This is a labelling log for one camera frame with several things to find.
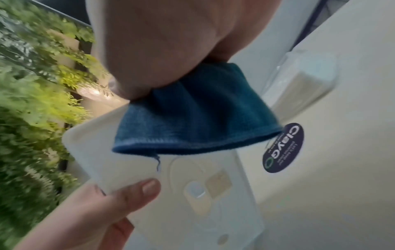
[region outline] green foliage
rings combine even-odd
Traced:
[[[0,0],[0,249],[12,247],[62,201],[57,188],[75,185],[57,170],[69,157],[63,124],[81,123],[87,113],[68,89],[95,86],[106,74],[58,32],[93,41],[89,28],[22,0]],[[59,56],[90,72],[59,65]]]

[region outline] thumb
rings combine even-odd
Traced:
[[[160,192],[160,182],[148,179],[122,188],[93,204],[90,218],[98,226],[108,226],[153,201]]]

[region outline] cleaning cloth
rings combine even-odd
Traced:
[[[230,150],[282,127],[233,63],[201,63],[180,80],[129,104],[113,151],[147,157]]]

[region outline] sticker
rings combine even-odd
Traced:
[[[299,154],[303,140],[302,126],[298,123],[287,124],[283,133],[263,154],[263,168],[269,173],[278,173],[288,167]]]
[[[206,181],[206,188],[212,199],[222,195],[232,187],[232,182],[225,170],[221,170]]]

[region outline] white container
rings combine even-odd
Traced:
[[[263,222],[235,150],[152,158],[111,151],[127,106],[67,131],[63,143],[82,168],[110,193],[158,178],[159,197],[128,219],[164,250],[240,250],[262,233]]]

